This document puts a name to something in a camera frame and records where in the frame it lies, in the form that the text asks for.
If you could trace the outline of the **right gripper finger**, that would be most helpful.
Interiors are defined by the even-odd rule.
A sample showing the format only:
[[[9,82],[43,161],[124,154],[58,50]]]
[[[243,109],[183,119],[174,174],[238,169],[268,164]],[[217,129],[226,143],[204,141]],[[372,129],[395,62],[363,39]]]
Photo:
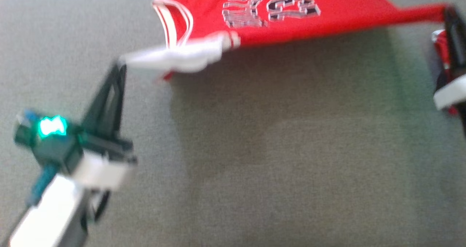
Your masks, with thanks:
[[[453,79],[461,76],[461,18],[455,6],[445,9],[445,29],[447,32],[450,70]]]
[[[460,12],[455,9],[456,24],[454,29],[454,44],[456,50],[455,76],[464,76],[466,67],[466,32],[465,22]]]

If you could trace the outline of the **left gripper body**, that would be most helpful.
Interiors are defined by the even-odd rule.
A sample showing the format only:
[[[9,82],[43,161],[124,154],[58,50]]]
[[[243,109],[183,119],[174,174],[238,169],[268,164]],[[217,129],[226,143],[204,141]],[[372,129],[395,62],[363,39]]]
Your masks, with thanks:
[[[138,163],[132,141],[93,135],[61,115],[21,112],[14,141],[42,168],[40,188],[61,174],[89,189],[119,189]]]

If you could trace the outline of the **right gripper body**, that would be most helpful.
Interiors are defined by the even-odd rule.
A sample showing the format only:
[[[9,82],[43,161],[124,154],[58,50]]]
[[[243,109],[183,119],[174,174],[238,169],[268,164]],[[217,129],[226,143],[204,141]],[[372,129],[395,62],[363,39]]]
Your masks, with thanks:
[[[466,76],[462,75],[439,90],[435,91],[433,101],[436,109],[441,111],[448,107],[455,107],[466,134]]]

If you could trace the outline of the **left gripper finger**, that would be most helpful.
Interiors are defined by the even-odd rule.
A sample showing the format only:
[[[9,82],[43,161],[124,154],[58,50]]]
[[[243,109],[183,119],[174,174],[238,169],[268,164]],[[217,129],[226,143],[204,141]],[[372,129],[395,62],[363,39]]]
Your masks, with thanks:
[[[106,79],[100,86],[98,93],[95,95],[94,100],[91,102],[91,105],[88,108],[87,113],[85,114],[82,127],[83,129],[93,135],[100,135],[100,115],[103,111],[103,106],[105,104],[105,91],[107,87],[107,78],[110,75],[112,69],[116,66],[123,66],[120,63],[115,63],[109,69]]]
[[[126,66],[116,66],[107,78],[105,104],[100,115],[100,134],[114,138],[121,127],[126,85]]]

